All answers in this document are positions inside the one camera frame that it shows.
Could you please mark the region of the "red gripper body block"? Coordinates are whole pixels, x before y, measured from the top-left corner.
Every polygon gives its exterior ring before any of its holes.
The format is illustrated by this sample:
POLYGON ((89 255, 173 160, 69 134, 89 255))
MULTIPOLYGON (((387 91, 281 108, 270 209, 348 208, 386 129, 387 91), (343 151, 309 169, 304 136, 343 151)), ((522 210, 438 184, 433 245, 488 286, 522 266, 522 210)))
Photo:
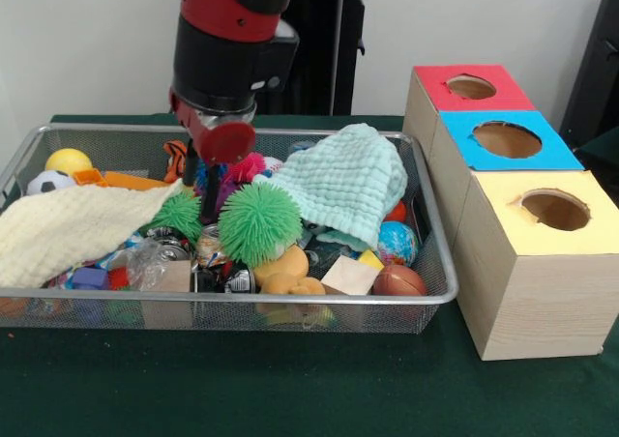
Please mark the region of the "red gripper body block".
POLYGON ((169 91, 169 101, 178 122, 189 133, 193 149, 206 163, 236 163, 252 151, 255 102, 248 110, 215 113, 191 106, 173 90, 169 91))

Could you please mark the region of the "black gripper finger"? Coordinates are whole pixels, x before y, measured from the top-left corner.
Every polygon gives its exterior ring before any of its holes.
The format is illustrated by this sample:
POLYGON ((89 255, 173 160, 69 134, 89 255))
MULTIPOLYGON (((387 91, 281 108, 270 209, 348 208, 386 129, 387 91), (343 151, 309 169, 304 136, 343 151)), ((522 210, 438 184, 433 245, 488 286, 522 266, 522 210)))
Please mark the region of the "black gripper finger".
POLYGON ((209 223, 214 219, 217 209, 220 188, 220 166, 216 163, 207 164, 205 172, 199 219, 202 223, 209 223))
POLYGON ((190 139, 187 146, 187 154, 185 160, 185 171, 183 176, 183 185, 185 187, 193 187, 195 181, 196 171, 198 169, 199 156, 196 153, 193 140, 190 139))

